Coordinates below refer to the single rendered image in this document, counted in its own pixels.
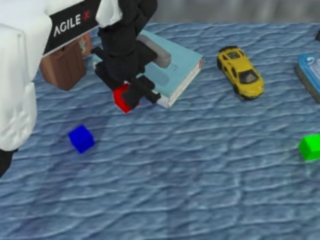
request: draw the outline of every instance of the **brown block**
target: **brown block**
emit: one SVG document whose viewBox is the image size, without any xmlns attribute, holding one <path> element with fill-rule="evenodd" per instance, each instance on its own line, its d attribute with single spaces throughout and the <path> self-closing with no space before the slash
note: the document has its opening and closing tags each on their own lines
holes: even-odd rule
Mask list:
<svg viewBox="0 0 320 240">
<path fill-rule="evenodd" d="M 84 57 L 91 54 L 92 50 L 92 42 L 91 42 L 91 36 L 90 33 L 86 33 L 83 36 L 81 36 L 79 39 L 79 45 L 81 48 L 81 53 Z"/>
<path fill-rule="evenodd" d="M 65 91 L 72 89 L 86 74 L 78 40 L 44 57 L 40 70 L 46 82 Z"/>
</svg>

